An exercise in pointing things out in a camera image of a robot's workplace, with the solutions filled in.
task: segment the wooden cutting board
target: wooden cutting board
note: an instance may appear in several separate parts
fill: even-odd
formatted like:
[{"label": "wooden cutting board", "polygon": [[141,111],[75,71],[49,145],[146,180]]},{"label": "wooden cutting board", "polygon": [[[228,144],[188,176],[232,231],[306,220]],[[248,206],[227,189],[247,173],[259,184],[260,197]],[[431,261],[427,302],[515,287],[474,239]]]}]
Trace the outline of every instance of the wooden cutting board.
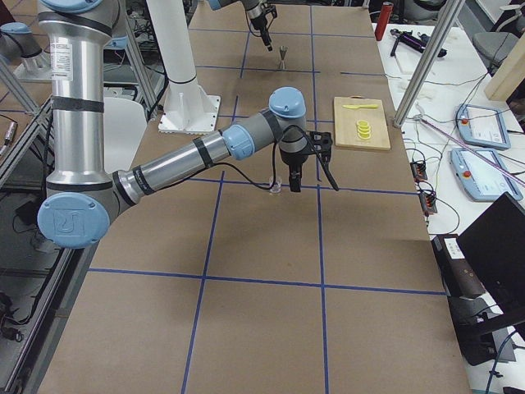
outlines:
[{"label": "wooden cutting board", "polygon": [[[347,109],[343,105],[377,104],[377,108]],[[336,146],[353,149],[390,150],[385,111],[381,100],[371,98],[334,97],[334,120]],[[370,123],[372,133],[369,140],[358,136],[357,121]]]}]

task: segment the yellow rings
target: yellow rings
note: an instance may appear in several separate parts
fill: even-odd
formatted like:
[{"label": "yellow rings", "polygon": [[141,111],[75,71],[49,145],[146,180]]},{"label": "yellow rings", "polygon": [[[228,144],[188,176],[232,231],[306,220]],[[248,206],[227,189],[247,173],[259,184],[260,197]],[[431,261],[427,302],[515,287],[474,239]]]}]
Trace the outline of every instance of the yellow rings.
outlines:
[{"label": "yellow rings", "polygon": [[361,140],[370,140],[370,137],[372,136],[372,128],[370,127],[370,123],[367,121],[359,120],[357,121],[357,127],[358,127],[358,137]]}]

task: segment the white chair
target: white chair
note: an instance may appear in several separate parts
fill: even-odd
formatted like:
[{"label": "white chair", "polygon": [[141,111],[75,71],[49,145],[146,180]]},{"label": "white chair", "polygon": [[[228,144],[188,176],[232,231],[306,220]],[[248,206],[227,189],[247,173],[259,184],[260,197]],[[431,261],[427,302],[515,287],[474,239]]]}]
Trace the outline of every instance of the white chair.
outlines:
[{"label": "white chair", "polygon": [[104,167],[129,170],[146,131],[144,108],[126,98],[104,98]]},{"label": "white chair", "polygon": [[524,7],[525,2],[500,7],[503,11],[514,10],[515,13],[508,20],[501,23],[496,31],[477,33],[472,37],[472,44],[487,67],[499,68],[518,42],[519,38],[517,35],[501,30],[515,22],[515,30],[521,34],[525,29]]}]

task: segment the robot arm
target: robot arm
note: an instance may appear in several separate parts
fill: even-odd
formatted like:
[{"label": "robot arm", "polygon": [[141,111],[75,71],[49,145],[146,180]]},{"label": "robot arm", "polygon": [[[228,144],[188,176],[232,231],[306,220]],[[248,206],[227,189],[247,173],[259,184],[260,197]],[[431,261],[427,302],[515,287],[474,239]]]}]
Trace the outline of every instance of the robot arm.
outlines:
[{"label": "robot arm", "polygon": [[[210,7],[215,11],[220,8],[229,6],[230,4],[237,2],[238,0],[208,0]],[[268,51],[272,51],[272,39],[268,32],[268,21],[266,19],[267,14],[272,14],[273,18],[277,18],[276,6],[273,6],[269,2],[259,0],[240,0],[243,3],[246,16],[251,20],[255,30],[261,35],[261,39]]]},{"label": "robot arm", "polygon": [[55,139],[55,171],[47,178],[48,197],[38,215],[48,239],[72,249],[94,244],[143,196],[230,155],[247,158],[273,142],[279,142],[290,171],[297,170],[293,182],[300,186],[300,167],[313,152],[307,148],[313,142],[298,131],[305,128],[306,107],[294,88],[278,89],[269,108],[223,131],[108,175],[103,165],[103,48],[124,17],[119,9],[117,0],[40,0],[39,23],[52,52]]},{"label": "robot arm", "polygon": [[10,64],[20,58],[29,72],[49,68],[48,55],[26,24],[10,22],[0,26],[0,59]]}]

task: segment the gray chair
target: gray chair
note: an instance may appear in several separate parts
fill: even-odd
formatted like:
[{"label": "gray chair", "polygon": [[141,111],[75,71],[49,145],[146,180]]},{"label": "gray chair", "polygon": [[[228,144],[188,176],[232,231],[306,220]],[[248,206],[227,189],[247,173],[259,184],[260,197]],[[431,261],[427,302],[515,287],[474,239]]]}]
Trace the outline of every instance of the gray chair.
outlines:
[{"label": "gray chair", "polygon": [[501,8],[503,11],[515,10],[515,15],[499,25],[496,31],[477,33],[472,37],[474,48],[480,54],[480,58],[488,68],[499,68],[503,60],[507,58],[512,48],[514,48],[514,45],[518,42],[518,36],[503,32],[501,29],[515,22],[515,29],[521,34],[523,29],[525,29],[525,17],[522,14],[524,7],[525,2],[522,4],[503,6]]},{"label": "gray chair", "polygon": [[423,22],[436,19],[446,0],[404,0],[404,19]]}]

